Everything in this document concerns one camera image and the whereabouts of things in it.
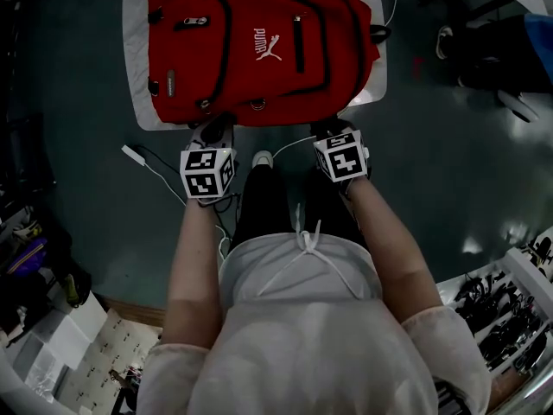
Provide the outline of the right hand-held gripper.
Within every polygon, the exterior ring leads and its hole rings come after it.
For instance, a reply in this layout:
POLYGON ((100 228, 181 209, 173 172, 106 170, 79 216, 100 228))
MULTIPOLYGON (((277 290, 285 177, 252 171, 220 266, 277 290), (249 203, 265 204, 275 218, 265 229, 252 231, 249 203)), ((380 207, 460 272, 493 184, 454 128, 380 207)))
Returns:
POLYGON ((365 146, 361 132, 349 121, 336 118, 333 122, 325 119, 310 124, 310 134, 314 137, 327 137, 313 143, 315 156, 321 171, 332 182, 344 182, 367 176, 369 172, 369 150, 365 146))

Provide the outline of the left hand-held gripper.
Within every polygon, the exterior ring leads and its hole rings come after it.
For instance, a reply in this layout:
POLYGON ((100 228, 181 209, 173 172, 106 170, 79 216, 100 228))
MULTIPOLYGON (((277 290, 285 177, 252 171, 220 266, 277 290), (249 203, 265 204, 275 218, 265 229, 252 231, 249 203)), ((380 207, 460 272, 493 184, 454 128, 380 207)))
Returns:
POLYGON ((180 160, 180 175, 188 198, 212 200, 223 197, 235 176, 236 150, 234 125, 236 118, 227 116, 221 138, 222 148, 210 148, 214 144, 214 120, 193 124, 193 135, 188 148, 203 150, 183 150, 180 160))

